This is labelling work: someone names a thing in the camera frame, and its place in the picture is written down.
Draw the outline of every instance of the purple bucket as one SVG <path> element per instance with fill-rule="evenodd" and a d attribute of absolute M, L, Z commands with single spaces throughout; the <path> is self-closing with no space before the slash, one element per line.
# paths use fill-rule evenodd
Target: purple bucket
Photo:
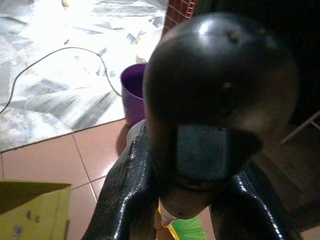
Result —
<path fill-rule="evenodd" d="M 130 128 L 145 119 L 142 86 L 146 65 L 146 63 L 135 64 L 121 73 L 124 115 L 126 124 Z"/>

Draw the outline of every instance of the black plastic object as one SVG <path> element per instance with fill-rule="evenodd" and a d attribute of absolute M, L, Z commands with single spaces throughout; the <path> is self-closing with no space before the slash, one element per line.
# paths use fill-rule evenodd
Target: black plastic object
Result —
<path fill-rule="evenodd" d="M 108 172 L 83 240 L 155 240 L 157 188 L 145 124 Z"/>
<path fill-rule="evenodd" d="M 210 205 L 216 240 L 302 240 L 267 176 L 251 162 Z"/>
<path fill-rule="evenodd" d="M 182 219 L 211 205 L 219 240 L 301 239 L 268 179 L 247 166 L 296 93 L 289 50 L 253 20 L 216 13 L 173 28 L 144 75 L 147 128 L 108 173 L 83 239 L 154 240 L 158 197 Z"/>
<path fill-rule="evenodd" d="M 297 69 L 288 48 L 259 23 L 212 13 L 162 38 L 146 67 L 143 91 L 161 202 L 172 215 L 187 219 L 246 165 L 260 141 L 288 121 L 296 102 Z M 233 137 L 227 139 L 218 128 Z M 232 146 L 225 149 L 229 157 L 212 153 L 221 144 Z M 196 159 L 179 164 L 186 161 L 181 146 L 183 156 L 202 156 L 201 164 Z M 204 166 L 223 169 L 204 179 Z"/>

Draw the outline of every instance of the green bristles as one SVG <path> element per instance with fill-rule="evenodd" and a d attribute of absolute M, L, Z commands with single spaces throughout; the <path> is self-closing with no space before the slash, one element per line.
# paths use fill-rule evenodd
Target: green bristles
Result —
<path fill-rule="evenodd" d="M 173 221 L 172 227 L 179 240 L 207 240 L 201 221 L 198 217 Z"/>

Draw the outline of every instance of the yellow cardboard box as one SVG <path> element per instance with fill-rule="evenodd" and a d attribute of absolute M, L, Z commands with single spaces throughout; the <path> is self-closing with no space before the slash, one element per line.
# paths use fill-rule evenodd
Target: yellow cardboard box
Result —
<path fill-rule="evenodd" d="M 0 240 L 64 240 L 71 185 L 0 181 Z"/>

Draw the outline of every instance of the gray marble floor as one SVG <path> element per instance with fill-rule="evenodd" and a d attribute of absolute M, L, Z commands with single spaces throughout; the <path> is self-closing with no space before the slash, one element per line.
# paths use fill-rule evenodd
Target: gray marble floor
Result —
<path fill-rule="evenodd" d="M 144 34 L 163 27 L 166 0 L 1 0 L 0 109 L 21 70 L 63 47 L 99 53 L 120 92 L 120 74 L 136 63 Z M 100 59 L 67 49 L 44 59 L 15 85 L 0 115 L 0 152 L 124 117 Z"/>

